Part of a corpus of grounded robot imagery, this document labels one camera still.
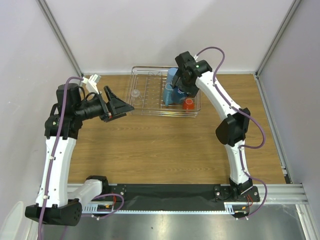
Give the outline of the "red ceramic mug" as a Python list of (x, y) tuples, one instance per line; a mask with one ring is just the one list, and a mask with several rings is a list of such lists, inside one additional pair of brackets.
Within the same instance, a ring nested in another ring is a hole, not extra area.
[(194, 110), (195, 109), (195, 103), (192, 98), (186, 98), (182, 104), (183, 110)]

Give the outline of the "clear plastic cup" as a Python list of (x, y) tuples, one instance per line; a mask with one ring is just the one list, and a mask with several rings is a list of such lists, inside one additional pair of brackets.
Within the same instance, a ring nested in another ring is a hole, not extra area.
[(141, 106), (144, 102), (141, 92), (138, 89), (133, 89), (131, 91), (131, 100), (133, 106)]

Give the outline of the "dark blue paper cup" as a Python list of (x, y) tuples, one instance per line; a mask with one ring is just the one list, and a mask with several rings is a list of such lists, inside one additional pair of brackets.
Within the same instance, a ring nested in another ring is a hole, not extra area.
[(171, 94), (171, 100), (173, 103), (182, 104), (187, 97), (188, 95), (181, 91), (177, 86), (173, 88), (173, 92)]

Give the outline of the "light blue plastic cup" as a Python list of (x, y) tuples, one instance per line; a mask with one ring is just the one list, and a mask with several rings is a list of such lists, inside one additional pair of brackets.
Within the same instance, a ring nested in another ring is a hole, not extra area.
[[(173, 77), (174, 77), (176, 71), (177, 71), (177, 68), (175, 68), (175, 67), (170, 68), (168, 70), (166, 81), (165, 81), (165, 85), (166, 85), (166, 83), (170, 83), (171, 84), (171, 81), (173, 80)], [(163, 88), (162, 100), (163, 100), (165, 106), (167, 107), (167, 106), (169, 106), (170, 104), (173, 103), (172, 102), (172, 98), (171, 98), (171, 95), (172, 95), (173, 91), (166, 91), (166, 90), (164, 90), (164, 88)]]

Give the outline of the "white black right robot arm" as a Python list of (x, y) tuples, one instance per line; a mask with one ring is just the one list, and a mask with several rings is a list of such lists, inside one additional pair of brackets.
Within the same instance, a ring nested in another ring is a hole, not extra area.
[(249, 128), (250, 111), (235, 103), (215, 76), (206, 60), (196, 61), (188, 52), (175, 57), (177, 72), (171, 85), (188, 97), (195, 97), (202, 91), (217, 111), (221, 123), (215, 130), (219, 142), (224, 145), (229, 166), (230, 195), (235, 201), (242, 201), (253, 187), (248, 176), (248, 167), (243, 145)]

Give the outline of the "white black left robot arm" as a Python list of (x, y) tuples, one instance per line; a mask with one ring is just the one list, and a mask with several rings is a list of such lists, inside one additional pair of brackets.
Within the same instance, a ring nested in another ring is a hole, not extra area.
[(82, 98), (76, 83), (62, 84), (56, 90), (57, 103), (44, 124), (46, 158), (42, 182), (35, 203), (25, 209), (25, 216), (40, 226), (76, 226), (85, 205), (95, 197), (101, 201), (109, 197), (106, 176), (90, 175), (71, 194), (67, 190), (71, 158), (83, 122), (98, 117), (107, 123), (134, 110), (108, 86), (103, 89), (107, 101), (98, 92)]

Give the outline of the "blue patterned cup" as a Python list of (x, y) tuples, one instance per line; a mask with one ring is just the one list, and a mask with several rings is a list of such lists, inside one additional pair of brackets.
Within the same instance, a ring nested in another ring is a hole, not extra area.
[(171, 92), (171, 91), (173, 91), (174, 89), (173, 89), (173, 87), (171, 86), (170, 83), (166, 83), (165, 86), (164, 86), (164, 90)]

